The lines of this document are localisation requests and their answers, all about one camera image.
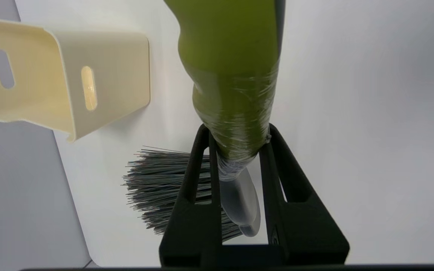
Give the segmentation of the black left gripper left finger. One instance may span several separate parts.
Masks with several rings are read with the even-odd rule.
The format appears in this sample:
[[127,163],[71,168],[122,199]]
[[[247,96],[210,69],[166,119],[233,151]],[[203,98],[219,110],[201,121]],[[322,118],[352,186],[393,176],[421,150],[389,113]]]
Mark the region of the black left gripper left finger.
[[[195,204],[203,154],[209,149],[211,203]],[[209,265],[222,245],[222,208],[216,143],[201,125],[194,139],[182,185],[159,246],[162,266]]]

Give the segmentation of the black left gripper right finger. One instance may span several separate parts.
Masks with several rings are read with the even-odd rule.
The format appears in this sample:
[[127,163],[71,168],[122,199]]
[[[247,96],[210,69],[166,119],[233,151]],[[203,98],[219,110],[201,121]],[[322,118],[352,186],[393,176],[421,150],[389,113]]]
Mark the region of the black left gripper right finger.
[[344,264],[350,245],[279,130],[259,151],[267,240],[286,264]]

